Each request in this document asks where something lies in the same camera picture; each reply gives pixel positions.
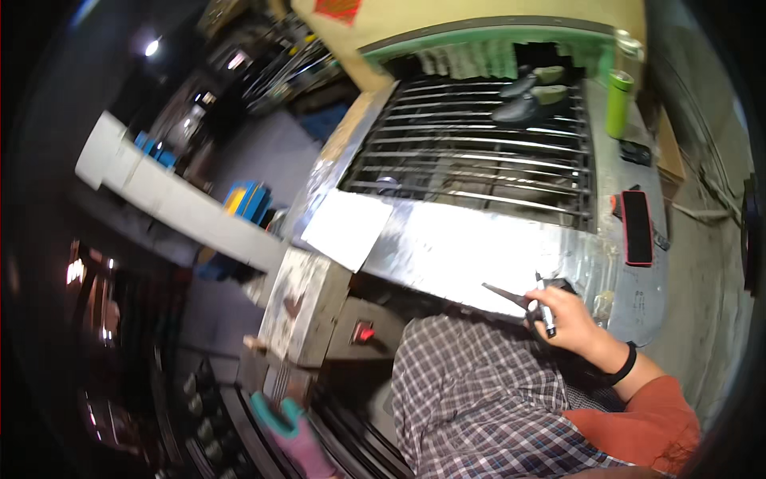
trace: cardboard box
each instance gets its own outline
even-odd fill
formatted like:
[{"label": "cardboard box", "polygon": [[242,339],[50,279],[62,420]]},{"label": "cardboard box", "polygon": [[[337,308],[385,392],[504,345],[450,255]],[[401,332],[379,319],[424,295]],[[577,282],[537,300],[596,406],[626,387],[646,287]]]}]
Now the cardboard box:
[{"label": "cardboard box", "polygon": [[673,127],[670,125],[670,119],[664,108],[660,108],[657,145],[660,148],[660,157],[657,160],[660,188],[665,203],[668,205],[673,202],[676,193],[686,181],[686,171],[683,167],[683,158],[676,141],[676,134],[673,132]]}]

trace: plaid shirt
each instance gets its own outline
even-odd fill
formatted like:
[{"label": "plaid shirt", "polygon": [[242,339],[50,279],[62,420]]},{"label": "plaid shirt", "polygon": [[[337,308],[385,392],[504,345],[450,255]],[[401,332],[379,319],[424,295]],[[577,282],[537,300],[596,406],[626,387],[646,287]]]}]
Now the plaid shirt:
[{"label": "plaid shirt", "polygon": [[550,356],[487,323],[410,322],[392,390],[398,446],[418,477],[551,477],[629,465],[561,415],[570,405]]}]

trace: black shoe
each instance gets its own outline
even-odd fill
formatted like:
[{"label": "black shoe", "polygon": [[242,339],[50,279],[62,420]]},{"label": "black shoe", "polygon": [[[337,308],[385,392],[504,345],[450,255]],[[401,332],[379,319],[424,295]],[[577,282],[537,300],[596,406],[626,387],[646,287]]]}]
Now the black shoe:
[{"label": "black shoe", "polygon": [[529,71],[528,66],[519,68],[519,79],[512,84],[503,87],[499,95],[502,98],[516,98],[522,96],[527,91],[538,85],[550,85],[559,80],[564,75],[564,67],[540,67],[535,68],[527,75],[522,73]]},{"label": "black shoe", "polygon": [[530,126],[569,108],[567,87],[535,87],[492,112],[492,119],[507,126]]}]

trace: pink glove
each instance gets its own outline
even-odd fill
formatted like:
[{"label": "pink glove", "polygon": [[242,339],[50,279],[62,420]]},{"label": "pink glove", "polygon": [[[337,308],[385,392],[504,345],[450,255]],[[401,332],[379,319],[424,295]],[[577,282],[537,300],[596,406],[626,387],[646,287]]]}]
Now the pink glove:
[{"label": "pink glove", "polygon": [[250,397],[250,406],[256,417],[267,426],[282,451],[303,469],[308,479],[340,477],[338,470],[327,461],[306,419],[306,413],[295,401],[290,398],[282,401],[282,413],[287,423],[272,414],[267,400],[260,392]]}]

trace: metal grate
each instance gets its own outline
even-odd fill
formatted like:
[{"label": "metal grate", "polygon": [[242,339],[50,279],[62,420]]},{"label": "metal grate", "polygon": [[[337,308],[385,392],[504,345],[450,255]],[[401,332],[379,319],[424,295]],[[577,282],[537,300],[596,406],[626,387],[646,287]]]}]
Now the metal grate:
[{"label": "metal grate", "polygon": [[569,114],[515,129],[490,117],[506,84],[401,82],[340,189],[592,230],[595,171],[581,87],[569,87]]}]

